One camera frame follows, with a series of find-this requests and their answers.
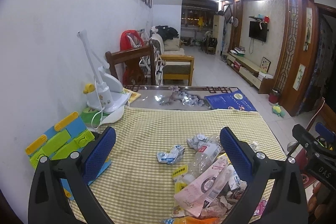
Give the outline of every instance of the checkered tablecloth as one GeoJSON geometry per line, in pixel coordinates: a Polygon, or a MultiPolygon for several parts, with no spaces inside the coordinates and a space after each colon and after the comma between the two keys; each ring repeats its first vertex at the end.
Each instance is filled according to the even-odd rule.
{"type": "MultiPolygon", "coordinates": [[[[229,126],[238,139],[257,141],[269,158],[286,158],[280,144],[257,112],[238,110],[179,111],[126,108],[121,120],[111,125],[117,141],[110,153],[112,164],[90,188],[116,224],[158,224],[171,217],[174,203],[172,171],[190,162],[195,151],[186,138],[198,133],[219,134],[229,126]],[[159,164],[158,151],[175,144],[185,147],[183,160],[170,166],[159,164]]],[[[269,197],[273,181],[264,196],[269,197]]],[[[76,202],[71,202],[75,216],[85,221],[76,202]]]]}

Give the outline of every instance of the book cover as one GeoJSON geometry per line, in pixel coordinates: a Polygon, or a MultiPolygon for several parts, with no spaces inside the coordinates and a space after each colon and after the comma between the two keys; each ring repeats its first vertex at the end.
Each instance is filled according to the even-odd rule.
{"type": "Polygon", "coordinates": [[[243,111],[257,111],[241,90],[232,93],[221,93],[204,96],[212,109],[237,109],[243,111]]]}

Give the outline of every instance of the pillow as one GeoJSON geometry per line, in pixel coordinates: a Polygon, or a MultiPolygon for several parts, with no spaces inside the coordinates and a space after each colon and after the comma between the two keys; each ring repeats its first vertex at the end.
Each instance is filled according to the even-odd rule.
{"type": "Polygon", "coordinates": [[[164,41],[163,44],[164,44],[165,52],[178,51],[180,49],[180,39],[179,38],[167,39],[166,41],[164,41]]]}

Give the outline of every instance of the glass tabletop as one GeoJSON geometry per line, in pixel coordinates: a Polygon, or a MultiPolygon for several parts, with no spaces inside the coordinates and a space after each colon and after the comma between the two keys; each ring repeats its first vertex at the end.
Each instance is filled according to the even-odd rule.
{"type": "Polygon", "coordinates": [[[143,86],[125,85],[124,88],[140,93],[141,96],[130,107],[168,110],[210,110],[204,96],[231,93],[237,87],[227,86],[143,86]]]}

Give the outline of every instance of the trash pile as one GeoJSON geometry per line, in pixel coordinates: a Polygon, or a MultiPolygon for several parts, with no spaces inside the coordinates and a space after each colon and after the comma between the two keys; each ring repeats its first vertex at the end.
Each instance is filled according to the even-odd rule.
{"type": "MultiPolygon", "coordinates": [[[[240,180],[220,145],[218,136],[198,134],[187,144],[196,151],[194,160],[173,171],[174,207],[172,218],[162,224],[219,224],[243,195],[247,183],[240,180]]],[[[257,152],[259,144],[250,143],[257,152]]],[[[176,145],[170,153],[159,152],[160,163],[174,164],[182,159],[184,148],[176,145]]],[[[267,200],[263,198],[254,216],[262,215],[267,200]]]]}

